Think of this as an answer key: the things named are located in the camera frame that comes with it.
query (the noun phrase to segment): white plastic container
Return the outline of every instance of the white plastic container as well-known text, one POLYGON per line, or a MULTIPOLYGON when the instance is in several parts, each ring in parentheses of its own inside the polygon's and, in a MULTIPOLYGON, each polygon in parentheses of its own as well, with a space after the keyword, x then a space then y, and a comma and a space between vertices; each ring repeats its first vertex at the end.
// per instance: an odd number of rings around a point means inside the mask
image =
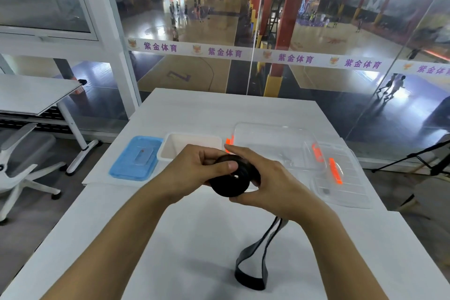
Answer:
POLYGON ((168 133, 156 154, 159 161, 172 161, 187 144, 222 150, 222 139, 216 136, 168 133))

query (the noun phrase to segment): white wall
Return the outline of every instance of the white wall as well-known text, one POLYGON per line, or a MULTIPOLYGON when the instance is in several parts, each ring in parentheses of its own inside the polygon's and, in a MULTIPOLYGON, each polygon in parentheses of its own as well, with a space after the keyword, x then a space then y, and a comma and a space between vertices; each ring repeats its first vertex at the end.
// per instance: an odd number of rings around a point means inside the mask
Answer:
POLYGON ((56 63, 51 58, 5 54, 3 57, 17 75, 55 77, 60 74, 56 63))

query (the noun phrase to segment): blue plastic container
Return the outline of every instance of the blue plastic container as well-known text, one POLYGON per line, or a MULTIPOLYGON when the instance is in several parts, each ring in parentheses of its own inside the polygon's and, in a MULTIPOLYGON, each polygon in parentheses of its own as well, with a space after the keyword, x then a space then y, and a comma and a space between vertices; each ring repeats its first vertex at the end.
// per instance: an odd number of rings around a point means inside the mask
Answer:
POLYGON ((158 163, 156 153, 161 144, 162 138, 143 136, 132 138, 112 165, 109 175, 119 179, 146 180, 158 163))

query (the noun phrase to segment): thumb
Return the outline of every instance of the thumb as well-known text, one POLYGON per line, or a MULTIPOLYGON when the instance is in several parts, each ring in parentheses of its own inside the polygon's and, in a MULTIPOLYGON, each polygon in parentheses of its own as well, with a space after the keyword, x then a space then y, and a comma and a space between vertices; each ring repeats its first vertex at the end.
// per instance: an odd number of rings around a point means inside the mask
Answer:
POLYGON ((221 163, 208 165, 203 167, 203 178, 205 180, 225 176, 238 169, 238 163, 235 161, 224 161, 221 163))
POLYGON ((244 192, 242 195, 239 195, 237 197, 231 197, 229 200, 233 203, 239 203, 242 205, 250 205, 250 206, 256 206, 257 199, 258 199, 258 193, 261 192, 259 190, 251 191, 251 192, 244 192))

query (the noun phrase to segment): left hand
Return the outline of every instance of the left hand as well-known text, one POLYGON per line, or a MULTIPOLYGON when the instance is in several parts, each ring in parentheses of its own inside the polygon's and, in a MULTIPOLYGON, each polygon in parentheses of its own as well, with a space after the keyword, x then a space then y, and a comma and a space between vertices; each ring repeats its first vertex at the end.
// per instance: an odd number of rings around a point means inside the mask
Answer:
POLYGON ((215 148, 186 145, 150 183, 155 183, 152 187, 161 188, 170 203, 176 203, 205 184, 207 180, 237 170, 238 163, 235 161, 214 164, 217 158, 226 154, 215 148))

